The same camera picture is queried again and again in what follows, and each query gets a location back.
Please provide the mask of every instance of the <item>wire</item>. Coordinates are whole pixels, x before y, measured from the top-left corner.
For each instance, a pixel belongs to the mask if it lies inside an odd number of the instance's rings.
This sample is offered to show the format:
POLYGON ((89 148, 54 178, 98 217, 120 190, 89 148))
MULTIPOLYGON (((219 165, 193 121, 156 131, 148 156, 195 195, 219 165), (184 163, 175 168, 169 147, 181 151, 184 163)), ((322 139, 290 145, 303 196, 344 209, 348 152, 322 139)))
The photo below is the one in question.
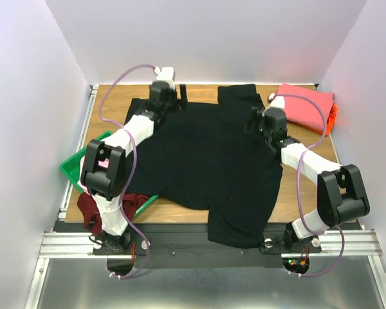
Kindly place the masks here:
POLYGON ((127 187, 129 186, 130 184, 130 181, 131 179, 133 178, 133 174, 134 174, 134 170, 136 169, 136 164, 137 164, 137 147, 136 147, 136 142, 134 141, 134 138, 132 136, 132 134, 130 134, 130 132, 128 132, 128 130, 125 130, 126 133, 129 135, 129 138, 130 138, 130 141, 131 141, 131 145, 133 147, 133 166, 132 166, 132 169, 131 169, 131 173, 130 173, 130 176, 129 178, 127 179, 127 182, 126 182, 126 185, 124 186, 123 188, 123 191, 120 195, 120 212, 122 213, 124 219, 127 221, 127 223, 132 227, 133 230, 136 231, 137 234, 140 235, 140 237, 143 238, 143 240, 146 242, 146 245, 147 245, 147 250, 146 250, 146 257, 144 258, 144 260, 142 261, 142 264, 139 266, 139 268, 137 268, 134 272, 130 272, 128 273, 127 275, 124 275, 124 276, 121 276, 121 275, 116 275, 114 272, 111 272, 109 270, 109 273, 110 273, 110 276, 111 277, 115 277, 119 280, 121 279, 128 279, 130 277, 133 277, 135 274, 137 274, 139 271, 141 271, 143 269, 143 267, 145 266, 146 262, 149 260, 149 256, 150 256, 150 242, 147 240, 147 237, 143 234, 143 232, 141 230, 139 230, 130 220, 129 218, 126 216, 124 210, 123 210, 123 207, 122 207, 122 203, 123 203, 123 198, 122 196, 124 195, 124 193, 126 192, 127 190, 127 187))
MULTIPOLYGON (((122 124, 120 124, 119 122, 116 122, 114 120, 110 120, 110 119, 106 119, 102 116, 102 108, 103 108, 103 105, 104 105, 104 102, 106 101, 107 97, 110 95, 111 91, 113 90, 113 88, 124 78, 126 77, 128 74, 130 74, 131 72, 133 72, 134 70, 137 70, 137 69, 140 69, 140 68, 151 68, 152 70, 155 69, 154 66, 152 66, 151 64, 139 64, 137 66, 133 66, 132 68, 128 69, 127 71, 125 71, 123 74, 121 74, 116 80, 115 82, 109 87, 109 89, 106 91, 106 93, 104 94, 103 98, 102 98, 102 101, 100 102, 100 107, 98 109, 98 115, 100 117, 101 120, 105 121, 105 122, 110 122, 112 124, 116 124, 117 126, 119 126, 120 128, 124 128, 124 126, 122 124)), ((144 258, 144 260, 142 261, 142 264, 139 266, 139 268, 137 268, 134 272, 130 272, 128 273, 127 275, 124 275, 124 276, 121 276, 121 275, 116 275, 115 272, 111 272, 110 270, 107 270, 109 273, 110 273, 110 276, 111 277, 115 277, 119 280, 121 279, 128 279, 130 277, 133 277, 135 274, 137 274, 139 271, 141 271, 143 269, 143 267, 145 266, 146 262, 148 261, 149 259, 149 256, 150 256, 150 243, 149 241, 147 240, 147 237, 143 234, 143 232, 141 230, 139 230, 136 226, 134 226, 134 224, 131 222, 131 220, 129 220, 129 218, 126 216, 124 210, 123 210, 123 207, 122 207, 122 204, 123 204, 123 195, 125 194, 132 178, 133 178, 133 175, 134 175, 134 171, 136 170, 136 164, 137 164, 137 148, 136 148, 136 142, 134 141, 134 138, 132 136, 132 134, 130 134, 130 132, 128 132, 128 130, 124 130, 128 135, 129 135, 129 138, 130 138, 130 142, 132 144, 132 147, 133 147, 133 166, 132 166, 132 169, 131 169, 131 172, 130 172, 130 175, 126 181, 126 184, 123 188, 123 191, 122 193, 120 194, 120 206, 119 206, 119 209, 120 209, 120 212, 122 213, 124 219, 126 220, 126 222, 132 227, 133 230, 136 231, 137 234, 140 235, 140 237, 142 237, 142 239, 146 242, 146 245, 147 245, 147 250, 146 250, 146 257, 144 258)))
POLYGON ((103 117, 103 115, 102 115, 103 105, 104 105, 104 102, 106 101, 107 97, 110 95, 111 91, 113 90, 113 88, 116 87, 116 85, 122 79, 124 79, 126 76, 128 76, 128 74, 130 74, 131 72, 136 71, 137 69, 142 69, 142 68, 150 68, 154 72, 155 66, 152 66, 151 64, 139 64, 137 66, 133 66, 132 68, 129 68, 127 71, 125 71, 123 74, 121 74, 115 80, 115 82, 112 83, 112 85, 110 85, 109 89, 107 89, 106 93, 104 94, 102 101, 100 102, 100 106, 98 107, 98 116, 100 117, 101 120, 103 120, 105 122, 110 122, 111 124, 115 124, 116 126, 119 126, 119 127, 123 127, 123 125, 121 123, 116 122, 116 121, 111 120, 111 119, 106 119, 103 117))
POLYGON ((134 266, 134 262, 136 261, 136 246, 134 243, 131 243, 131 266, 134 266))
MULTIPOLYGON (((308 254, 309 254, 309 247, 306 245, 306 258, 308 257, 308 254)), ((304 255, 304 248, 302 249, 302 255, 297 259, 298 262, 301 259, 303 259, 303 255, 304 255)))
POLYGON ((306 261, 308 260, 309 254, 310 254, 310 252, 309 252, 309 247, 306 246, 306 248, 307 248, 307 250, 308 250, 308 253, 306 254, 306 257, 305 257, 304 260, 303 260, 303 262, 305 262, 305 263, 306 263, 306 261))
POLYGON ((89 240, 90 240, 92 243, 95 243, 96 245, 102 246, 102 245, 103 245, 102 241, 97 240, 96 237, 97 237, 96 234, 89 235, 89 240))
MULTIPOLYGON (((323 142, 323 140, 324 140, 324 138, 326 136, 326 131, 327 131, 327 121, 326 121, 326 118, 323 115, 322 110, 320 109, 320 107, 316 103, 314 103, 312 100, 310 100, 309 98, 306 98, 306 97, 304 97, 302 95, 293 95, 293 94, 290 94, 290 93, 283 93, 283 94, 280 94, 280 95, 276 94, 276 95, 274 95, 273 98, 275 98, 275 97, 300 98, 302 100, 305 100, 305 101, 309 102, 318 111, 318 113, 320 114, 320 117, 322 118, 322 121, 323 121, 323 133, 322 133, 322 136, 320 137, 320 140, 318 142, 316 142, 313 145, 310 145, 309 147, 307 147, 307 149, 300 156, 299 162, 297 164, 297 181, 296 181, 297 205, 299 207, 300 220, 302 221, 302 224, 303 224, 304 228, 309 233, 311 233, 313 235, 321 234, 321 232, 315 232, 315 231, 311 230, 308 227, 308 224, 306 223, 306 221, 304 219, 304 213, 303 213, 303 208, 302 208, 302 192, 301 192, 301 188, 300 188, 300 175, 302 174, 302 165, 303 165, 304 156, 306 155, 306 153, 310 149, 316 147, 318 144, 323 142)), ((340 260, 342 259, 342 256, 343 256, 343 252, 345 250, 345 236, 343 234, 342 229, 339 226, 336 226, 336 228, 339 230, 340 236, 342 237, 342 248, 340 249, 340 253, 339 253, 338 257, 336 258, 336 261, 331 266, 329 266, 328 268, 326 268, 324 270, 321 270, 319 272, 315 272, 314 274, 299 274, 299 276, 301 276, 301 277, 315 277, 315 276, 319 276, 319 275, 325 274, 328 271, 334 269, 334 267, 336 267, 336 265, 340 262, 340 260)))

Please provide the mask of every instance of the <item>wooden table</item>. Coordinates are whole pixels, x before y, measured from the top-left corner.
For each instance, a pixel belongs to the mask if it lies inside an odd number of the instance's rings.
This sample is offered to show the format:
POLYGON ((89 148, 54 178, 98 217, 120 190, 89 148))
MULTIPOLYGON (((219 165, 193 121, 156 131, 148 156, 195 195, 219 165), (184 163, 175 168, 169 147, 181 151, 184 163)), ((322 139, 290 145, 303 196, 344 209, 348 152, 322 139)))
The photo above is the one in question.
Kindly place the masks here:
MULTIPOLYGON (((102 85, 98 89, 95 106, 93 108, 91 119, 86 135, 85 145, 101 135, 105 131, 116 131, 118 128, 110 123, 103 122, 98 117, 98 107, 100 101, 107 91, 109 85, 102 85)), ((306 88, 314 89, 313 85, 306 85, 306 88)), ((257 86, 257 92, 261 95, 263 103, 266 105, 267 97, 272 92, 277 92, 278 86, 262 85, 257 86)), ((217 104, 217 86, 209 85, 190 85, 187 86, 188 99, 191 102, 206 102, 217 104)), ((117 86, 103 108, 103 116, 113 119, 117 122, 123 122, 132 98, 147 98, 149 96, 148 85, 120 85, 117 86)), ((311 132, 296 124, 288 124, 289 134, 300 140, 303 144, 311 145, 316 142, 320 135, 311 132)), ((326 138, 315 152, 320 156, 331 161, 336 161, 336 155, 330 138, 326 138)), ((69 207, 65 222, 82 223, 83 216, 77 207, 79 193, 73 188, 69 201, 69 207)), ((310 212, 316 209, 317 202, 316 186, 306 177, 302 178, 302 201, 304 211, 310 212)), ((155 223, 203 223, 207 222, 208 211, 197 211, 180 206, 169 200, 160 198, 149 206, 143 213, 134 219, 135 222, 155 222, 155 223)), ((290 167, 283 166, 283 177, 280 184, 279 197, 276 202, 273 214, 269 222, 289 222, 297 219, 299 213, 297 210, 296 195, 296 171, 290 167)))

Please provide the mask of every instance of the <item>red cloth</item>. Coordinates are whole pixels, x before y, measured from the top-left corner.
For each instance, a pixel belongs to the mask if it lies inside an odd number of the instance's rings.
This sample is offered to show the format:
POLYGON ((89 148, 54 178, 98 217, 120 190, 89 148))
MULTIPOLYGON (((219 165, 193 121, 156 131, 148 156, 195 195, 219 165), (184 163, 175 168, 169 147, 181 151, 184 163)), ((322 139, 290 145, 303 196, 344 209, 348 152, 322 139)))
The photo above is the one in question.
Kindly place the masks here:
MULTIPOLYGON (((150 196, 136 194, 136 193, 126 193, 123 196, 123 210, 129 220, 133 220, 134 214, 136 211, 149 200, 150 196)), ((77 206, 83 214, 84 218, 84 227, 88 228, 90 221, 94 221, 95 224, 91 228, 90 232, 93 234, 100 235, 102 232, 102 219, 98 213, 96 202, 94 199, 83 192, 80 194, 77 200, 77 206)))
MULTIPOLYGON (((303 97, 310 98, 313 102, 315 102, 322 110, 324 117, 327 120, 326 135, 330 134, 330 131, 335 124, 337 115, 337 106, 335 105, 335 101, 333 99, 333 93, 317 92, 311 89, 283 84, 279 87, 277 94, 285 93, 302 95, 303 97)), ((288 120, 301 124, 316 133, 322 134, 323 120, 314 106, 301 98, 286 97, 284 98, 284 101, 284 111, 288 120)))

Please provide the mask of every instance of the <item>white wall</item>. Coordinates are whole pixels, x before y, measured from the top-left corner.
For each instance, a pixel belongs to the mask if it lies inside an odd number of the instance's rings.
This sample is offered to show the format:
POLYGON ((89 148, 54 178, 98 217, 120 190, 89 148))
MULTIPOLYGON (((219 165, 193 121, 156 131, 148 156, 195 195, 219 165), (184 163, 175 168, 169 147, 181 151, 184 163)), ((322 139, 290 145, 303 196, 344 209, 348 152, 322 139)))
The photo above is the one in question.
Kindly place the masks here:
POLYGON ((46 3, 0 1, 0 308, 24 308, 87 89, 46 3))
POLYGON ((333 141, 343 164, 362 171, 386 262, 386 1, 369 1, 319 89, 340 106, 333 141))
POLYGON ((141 62, 184 82, 320 82, 365 2, 47 0, 90 84, 141 62))

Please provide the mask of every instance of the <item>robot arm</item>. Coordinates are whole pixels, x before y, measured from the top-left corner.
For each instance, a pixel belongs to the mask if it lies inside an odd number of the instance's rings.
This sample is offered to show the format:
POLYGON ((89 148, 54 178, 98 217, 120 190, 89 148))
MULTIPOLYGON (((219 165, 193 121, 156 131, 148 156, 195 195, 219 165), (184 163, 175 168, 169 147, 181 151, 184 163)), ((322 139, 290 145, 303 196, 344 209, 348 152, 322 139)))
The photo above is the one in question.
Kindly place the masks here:
MULTIPOLYGON (((306 147, 288 136, 284 98, 276 97, 265 110, 254 108, 246 130, 262 135, 275 156, 284 165, 297 169, 306 147)), ((307 226, 320 233, 331 227, 365 216, 370 211, 359 168, 341 166, 307 151, 301 173, 317 185, 317 209, 305 214, 307 226)), ((286 226, 284 240, 289 248, 312 236, 297 219, 286 226)))
POLYGON ((125 160, 133 150, 128 133, 137 146, 163 125, 168 112, 186 108, 186 87, 180 85, 181 98, 177 99, 173 78, 174 69, 163 68, 150 85, 149 99, 130 121, 111 136, 87 145, 80 181, 96 201, 103 239, 110 247, 127 248, 129 242, 125 236, 127 222, 121 211, 121 193, 127 180, 125 160), (106 160, 107 167, 101 164, 106 160))

